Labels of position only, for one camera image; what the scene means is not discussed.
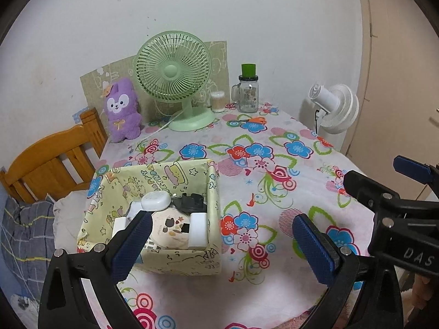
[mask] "purple plush toy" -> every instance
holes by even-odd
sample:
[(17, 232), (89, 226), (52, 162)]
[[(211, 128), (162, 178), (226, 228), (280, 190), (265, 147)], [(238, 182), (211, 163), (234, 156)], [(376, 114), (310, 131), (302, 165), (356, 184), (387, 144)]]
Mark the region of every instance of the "purple plush toy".
[(137, 112), (137, 94), (131, 80), (123, 78), (114, 83), (106, 95), (105, 104), (111, 142), (140, 136), (142, 116)]

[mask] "green desk fan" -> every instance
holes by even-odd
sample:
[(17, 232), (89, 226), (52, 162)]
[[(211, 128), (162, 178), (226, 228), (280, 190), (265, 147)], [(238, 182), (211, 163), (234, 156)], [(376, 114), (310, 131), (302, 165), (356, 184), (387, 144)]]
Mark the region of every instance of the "green desk fan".
[(211, 124), (213, 112), (192, 106), (192, 97), (209, 79), (212, 61), (205, 44), (197, 37), (180, 31), (162, 32), (140, 48), (135, 60), (140, 87), (157, 101), (182, 103), (169, 128), (192, 131)]

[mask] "mason jar with handle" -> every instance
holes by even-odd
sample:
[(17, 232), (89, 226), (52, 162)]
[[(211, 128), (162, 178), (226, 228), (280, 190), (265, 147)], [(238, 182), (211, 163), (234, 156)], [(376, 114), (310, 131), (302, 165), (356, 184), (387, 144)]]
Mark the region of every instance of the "mason jar with handle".
[(256, 64), (242, 64), (239, 83), (232, 86), (232, 100), (242, 113), (255, 113), (259, 109), (259, 84)]

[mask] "wooden chair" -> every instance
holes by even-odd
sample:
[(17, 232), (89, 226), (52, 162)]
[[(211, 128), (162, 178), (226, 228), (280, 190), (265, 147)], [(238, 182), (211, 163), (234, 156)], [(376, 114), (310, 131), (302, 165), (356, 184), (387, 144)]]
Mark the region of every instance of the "wooden chair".
[[(100, 157), (107, 142), (107, 134), (96, 109), (85, 111), (80, 117), (82, 124), (37, 141), (12, 162), (7, 172), (0, 171), (1, 184), (11, 196), (33, 203), (36, 199), (44, 199), (47, 193), (58, 200), (73, 190), (88, 189), (94, 167), (83, 145), (90, 142)], [(81, 183), (75, 182), (60, 160), (63, 154), (83, 180)]]

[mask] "table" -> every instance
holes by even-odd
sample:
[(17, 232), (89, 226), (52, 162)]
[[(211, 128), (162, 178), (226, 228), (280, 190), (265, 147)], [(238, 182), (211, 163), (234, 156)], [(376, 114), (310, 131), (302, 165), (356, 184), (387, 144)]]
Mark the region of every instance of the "table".
[[(213, 159), (220, 174), (223, 269), (218, 276), (185, 277), (134, 267), (118, 288), (145, 328), (268, 329), (309, 309), (326, 287), (293, 239), (291, 223), (300, 213), (337, 246), (367, 255), (373, 213), (343, 188), (344, 174), (358, 168), (278, 107), (261, 103), (257, 114), (245, 115), (230, 104), (203, 129), (166, 128), (149, 137), (164, 123), (149, 123), (138, 139), (108, 143), (96, 174)], [(107, 328), (91, 286), (85, 288)]]

